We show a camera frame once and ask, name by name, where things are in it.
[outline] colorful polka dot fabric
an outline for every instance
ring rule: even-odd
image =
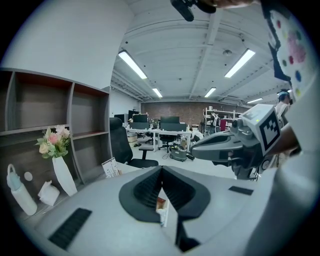
[[[277,52],[283,73],[291,78],[296,99],[304,94],[319,67],[317,54],[299,22],[271,11],[271,22],[280,41]]]

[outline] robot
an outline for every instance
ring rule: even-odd
[[[256,180],[273,161],[274,157],[266,154],[280,136],[275,108],[258,104],[233,121],[230,131],[214,133],[195,143],[191,154],[214,165],[231,166],[239,180]]]

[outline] white bottle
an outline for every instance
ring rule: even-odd
[[[6,177],[6,182],[11,189],[14,199],[18,202],[22,210],[24,210],[27,215],[34,215],[38,208],[37,204],[30,196],[25,185],[21,183],[20,177],[17,175],[15,167],[11,163],[8,165],[7,171],[8,174]]]

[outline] brick wall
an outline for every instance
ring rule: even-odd
[[[180,117],[180,122],[185,122],[187,125],[199,125],[203,119],[203,109],[212,106],[213,109],[221,111],[236,111],[243,113],[248,108],[241,106],[232,106],[208,102],[155,102],[141,103],[141,112],[148,113],[149,118],[162,117]]]

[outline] white vase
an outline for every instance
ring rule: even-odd
[[[55,175],[69,197],[77,193],[76,184],[62,156],[52,158]]]

